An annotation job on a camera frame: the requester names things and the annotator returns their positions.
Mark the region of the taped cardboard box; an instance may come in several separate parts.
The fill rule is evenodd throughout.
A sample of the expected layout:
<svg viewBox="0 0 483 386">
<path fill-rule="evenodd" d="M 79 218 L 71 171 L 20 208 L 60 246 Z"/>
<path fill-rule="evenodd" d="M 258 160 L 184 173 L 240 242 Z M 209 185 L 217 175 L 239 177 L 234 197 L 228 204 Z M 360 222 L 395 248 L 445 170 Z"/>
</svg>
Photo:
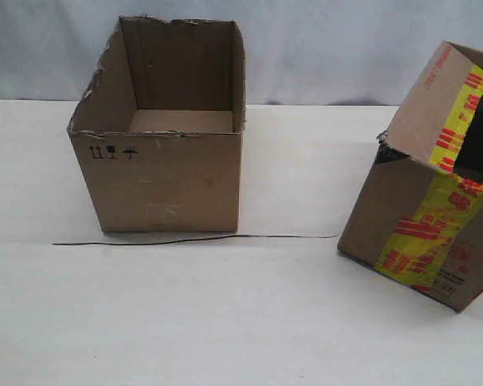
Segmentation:
<svg viewBox="0 0 483 386">
<path fill-rule="evenodd" d="M 441 43 L 378 143 L 339 250 L 466 309 L 483 292 L 483 51 Z"/>
</svg>

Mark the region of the open brown cardboard box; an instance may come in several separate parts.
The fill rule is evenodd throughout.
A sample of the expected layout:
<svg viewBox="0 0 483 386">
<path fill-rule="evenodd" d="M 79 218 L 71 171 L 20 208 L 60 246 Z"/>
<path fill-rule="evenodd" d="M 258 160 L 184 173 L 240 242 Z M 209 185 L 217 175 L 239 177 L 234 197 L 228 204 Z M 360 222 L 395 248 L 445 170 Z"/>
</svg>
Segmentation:
<svg viewBox="0 0 483 386">
<path fill-rule="evenodd" d="M 246 53 L 233 20 L 122 16 L 68 123 L 104 232 L 234 232 Z"/>
</svg>

